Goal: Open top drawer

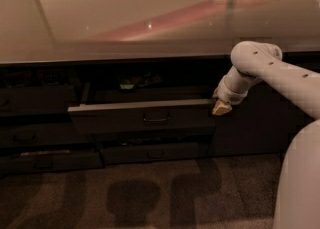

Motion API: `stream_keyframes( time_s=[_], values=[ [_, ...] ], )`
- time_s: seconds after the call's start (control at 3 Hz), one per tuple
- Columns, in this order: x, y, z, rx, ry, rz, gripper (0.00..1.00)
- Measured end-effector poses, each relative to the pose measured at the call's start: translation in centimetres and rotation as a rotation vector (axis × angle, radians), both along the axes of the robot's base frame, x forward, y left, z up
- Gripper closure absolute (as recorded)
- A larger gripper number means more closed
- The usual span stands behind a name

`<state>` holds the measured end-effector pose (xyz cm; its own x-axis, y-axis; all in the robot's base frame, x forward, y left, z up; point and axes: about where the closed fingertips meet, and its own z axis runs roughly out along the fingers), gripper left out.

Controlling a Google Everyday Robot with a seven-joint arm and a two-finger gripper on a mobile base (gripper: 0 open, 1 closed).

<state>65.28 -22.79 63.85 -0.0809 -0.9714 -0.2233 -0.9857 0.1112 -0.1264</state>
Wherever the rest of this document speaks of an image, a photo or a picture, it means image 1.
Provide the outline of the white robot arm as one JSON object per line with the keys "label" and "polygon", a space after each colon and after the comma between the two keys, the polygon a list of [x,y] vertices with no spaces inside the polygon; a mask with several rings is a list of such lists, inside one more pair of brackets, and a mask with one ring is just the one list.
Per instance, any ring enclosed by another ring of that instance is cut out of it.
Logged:
{"label": "white robot arm", "polygon": [[272,229],[320,229],[320,74],[283,61],[279,46],[242,41],[213,92],[212,113],[224,115],[263,81],[312,122],[290,143],[281,168]]}

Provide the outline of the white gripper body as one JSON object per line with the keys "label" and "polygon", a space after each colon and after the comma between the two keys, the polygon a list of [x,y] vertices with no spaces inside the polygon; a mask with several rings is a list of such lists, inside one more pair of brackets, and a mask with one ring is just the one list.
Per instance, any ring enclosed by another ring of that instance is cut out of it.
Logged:
{"label": "white gripper body", "polygon": [[219,101],[238,105],[248,94],[248,84],[242,78],[224,76],[213,93]]}

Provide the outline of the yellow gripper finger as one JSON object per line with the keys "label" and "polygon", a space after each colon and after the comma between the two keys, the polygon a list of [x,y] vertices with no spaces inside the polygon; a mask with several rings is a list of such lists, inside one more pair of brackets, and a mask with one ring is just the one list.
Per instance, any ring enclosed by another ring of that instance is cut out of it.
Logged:
{"label": "yellow gripper finger", "polygon": [[230,104],[224,103],[221,100],[217,100],[212,109],[212,114],[216,116],[222,116],[231,111],[232,111],[232,106]]}

